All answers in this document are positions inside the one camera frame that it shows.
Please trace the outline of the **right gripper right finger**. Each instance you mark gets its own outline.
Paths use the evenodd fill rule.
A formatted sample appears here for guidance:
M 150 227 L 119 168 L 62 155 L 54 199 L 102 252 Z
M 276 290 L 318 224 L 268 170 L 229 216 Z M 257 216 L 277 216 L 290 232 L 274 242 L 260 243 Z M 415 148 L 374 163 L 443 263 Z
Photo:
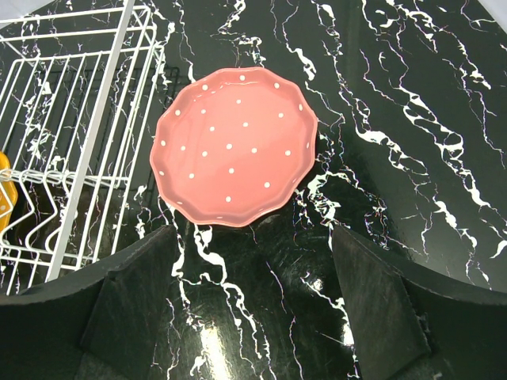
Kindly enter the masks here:
M 364 379 L 504 379 L 506 295 L 335 226 L 332 253 Z

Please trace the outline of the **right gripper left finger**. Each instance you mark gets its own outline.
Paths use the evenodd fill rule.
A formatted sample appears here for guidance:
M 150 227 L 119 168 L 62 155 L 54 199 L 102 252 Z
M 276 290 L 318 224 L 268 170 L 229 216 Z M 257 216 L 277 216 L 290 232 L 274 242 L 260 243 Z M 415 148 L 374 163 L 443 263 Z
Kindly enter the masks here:
M 145 379 L 170 285 L 176 231 L 1 298 L 3 379 Z

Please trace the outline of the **orange polka dot plate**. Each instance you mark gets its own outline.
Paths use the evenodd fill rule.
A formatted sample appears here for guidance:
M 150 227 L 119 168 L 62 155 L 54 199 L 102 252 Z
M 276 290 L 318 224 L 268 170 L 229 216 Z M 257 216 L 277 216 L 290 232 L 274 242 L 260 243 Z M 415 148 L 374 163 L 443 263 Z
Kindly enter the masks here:
M 10 160 L 1 152 L 1 219 L 0 229 L 3 231 L 10 223 L 10 217 L 17 203 L 17 188 L 12 181 Z

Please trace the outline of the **pink scalloped plate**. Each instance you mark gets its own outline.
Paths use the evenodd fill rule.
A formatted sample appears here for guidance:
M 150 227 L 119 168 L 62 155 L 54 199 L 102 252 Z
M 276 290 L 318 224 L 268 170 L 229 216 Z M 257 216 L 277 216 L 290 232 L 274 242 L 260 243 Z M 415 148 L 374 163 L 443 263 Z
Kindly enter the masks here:
M 217 70 L 158 119 L 158 194 L 193 223 L 246 226 L 289 201 L 314 165 L 317 131 L 294 82 L 263 67 Z

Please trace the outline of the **white wire dish rack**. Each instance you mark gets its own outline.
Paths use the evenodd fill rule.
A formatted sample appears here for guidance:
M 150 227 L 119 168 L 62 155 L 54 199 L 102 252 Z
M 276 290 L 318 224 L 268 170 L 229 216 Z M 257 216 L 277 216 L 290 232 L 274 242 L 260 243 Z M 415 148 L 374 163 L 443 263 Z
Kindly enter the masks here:
M 60 1 L 1 19 L 1 152 L 18 199 L 1 231 L 1 293 L 126 244 L 164 64 L 149 1 Z

